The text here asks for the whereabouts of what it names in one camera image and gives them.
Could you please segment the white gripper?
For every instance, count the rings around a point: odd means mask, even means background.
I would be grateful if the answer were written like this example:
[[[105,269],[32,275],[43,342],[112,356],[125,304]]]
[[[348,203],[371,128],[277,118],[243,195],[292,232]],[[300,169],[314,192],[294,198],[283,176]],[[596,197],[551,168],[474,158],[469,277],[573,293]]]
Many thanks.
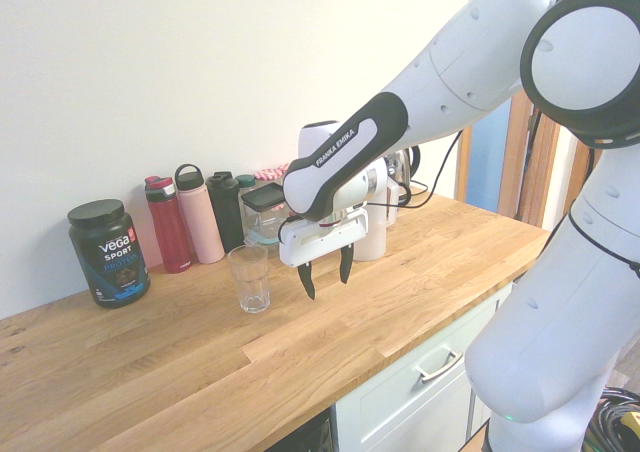
[[[312,261],[340,249],[340,280],[347,284],[353,264],[354,244],[368,231],[368,214],[364,208],[348,212],[334,224],[321,224],[289,213],[291,221],[282,224],[279,235],[279,258],[289,267],[297,267],[307,296],[314,300]]]

